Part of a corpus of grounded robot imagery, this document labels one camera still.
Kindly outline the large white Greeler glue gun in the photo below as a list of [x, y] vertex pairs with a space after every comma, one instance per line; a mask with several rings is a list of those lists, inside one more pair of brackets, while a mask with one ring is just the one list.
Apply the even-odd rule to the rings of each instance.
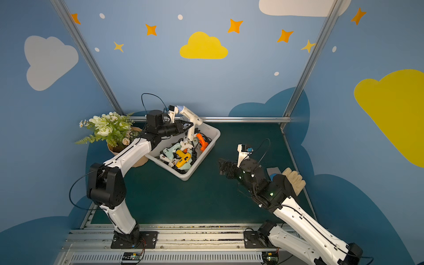
[[187, 137], [189, 141], [194, 140], [194, 132], [195, 127], [200, 126], [203, 124], [203, 120], [197, 116], [194, 112], [192, 112], [190, 109], [188, 109], [186, 106], [176, 106], [178, 109], [178, 112], [189, 119], [189, 122], [191, 122], [193, 125], [188, 129], [187, 131]]

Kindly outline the mint glue gun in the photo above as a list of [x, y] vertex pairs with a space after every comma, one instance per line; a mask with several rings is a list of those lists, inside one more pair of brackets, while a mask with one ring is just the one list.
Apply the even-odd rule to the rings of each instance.
[[[173, 146], [171, 146], [170, 148], [163, 149], [160, 154], [164, 154], [169, 159], [177, 159], [177, 161], [178, 161], [180, 158], [176, 154], [176, 151], [180, 150], [180, 149], [181, 149], [181, 145], [178, 142], [178, 143], [174, 144]], [[188, 152], [192, 155], [191, 159], [184, 166], [182, 166], [181, 169], [178, 169], [176, 166], [174, 166], [172, 169], [174, 169], [176, 171], [186, 172], [186, 171], [188, 171], [189, 169], [192, 168], [192, 166], [195, 163], [195, 159], [196, 159], [197, 155], [195, 153], [195, 149], [189, 150]]]

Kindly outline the orange glue gun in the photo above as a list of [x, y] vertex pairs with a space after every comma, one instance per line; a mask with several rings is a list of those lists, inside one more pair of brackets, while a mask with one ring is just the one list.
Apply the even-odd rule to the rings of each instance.
[[202, 133], [198, 133], [196, 135], [196, 137], [197, 137], [199, 143], [201, 144], [201, 152], [204, 152], [209, 145], [209, 143], [206, 140], [206, 136], [203, 136]]

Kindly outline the yellow glue gun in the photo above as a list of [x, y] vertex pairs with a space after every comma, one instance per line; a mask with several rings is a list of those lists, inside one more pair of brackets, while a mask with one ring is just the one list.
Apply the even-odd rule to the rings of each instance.
[[176, 154], [179, 156], [179, 160], [176, 163], [176, 167], [178, 169], [181, 169], [182, 166], [184, 166], [192, 157], [192, 155], [189, 152], [184, 152], [182, 150], [177, 150]]

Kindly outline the small white orange-trigger glue gun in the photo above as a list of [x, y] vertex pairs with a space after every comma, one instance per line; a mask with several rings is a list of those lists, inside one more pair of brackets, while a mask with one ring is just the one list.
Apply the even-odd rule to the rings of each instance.
[[195, 148], [193, 141], [181, 141], [180, 145], [181, 145], [181, 150], [184, 153], [187, 153], [189, 150], [193, 150]]

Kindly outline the white glue gun red switch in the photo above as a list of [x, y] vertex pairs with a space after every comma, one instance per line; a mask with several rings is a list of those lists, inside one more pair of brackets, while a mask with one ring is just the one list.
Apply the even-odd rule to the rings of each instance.
[[169, 159], [164, 154], [160, 154], [159, 158], [162, 162], [164, 162], [166, 165], [168, 165], [171, 168], [173, 168], [177, 162], [177, 159]]

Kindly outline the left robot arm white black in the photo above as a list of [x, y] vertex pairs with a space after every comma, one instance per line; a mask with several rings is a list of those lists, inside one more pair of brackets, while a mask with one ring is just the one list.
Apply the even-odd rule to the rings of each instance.
[[124, 177], [126, 173], [142, 157], [154, 150], [167, 136], [176, 136], [194, 131], [196, 116], [189, 121], [174, 119], [175, 107], [164, 121], [164, 113], [152, 110], [146, 115], [146, 128], [122, 152], [112, 159], [90, 167], [87, 184], [87, 197], [98, 209], [104, 211], [114, 225], [114, 236], [110, 248], [128, 249], [146, 246], [140, 235], [140, 226], [132, 217], [127, 204], [127, 187]]

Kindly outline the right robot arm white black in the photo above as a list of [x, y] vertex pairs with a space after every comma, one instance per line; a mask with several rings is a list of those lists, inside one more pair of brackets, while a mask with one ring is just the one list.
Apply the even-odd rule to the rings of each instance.
[[363, 250], [332, 235], [297, 203], [297, 195], [287, 177], [270, 178], [256, 160], [241, 163], [219, 159], [220, 174], [237, 180], [262, 209], [274, 214], [293, 228], [294, 236], [267, 220], [258, 233], [275, 247], [282, 248], [308, 265], [357, 265]]

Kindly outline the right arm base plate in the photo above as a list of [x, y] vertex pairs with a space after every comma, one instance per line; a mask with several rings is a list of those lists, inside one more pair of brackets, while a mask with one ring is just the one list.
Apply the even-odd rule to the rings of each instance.
[[276, 248], [266, 237], [258, 231], [246, 229], [243, 232], [245, 248]]

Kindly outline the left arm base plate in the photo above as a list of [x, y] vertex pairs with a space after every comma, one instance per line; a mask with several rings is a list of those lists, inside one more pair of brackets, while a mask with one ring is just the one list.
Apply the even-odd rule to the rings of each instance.
[[115, 232], [111, 249], [154, 249], [158, 237], [157, 231], [139, 231], [138, 234], [120, 234]]

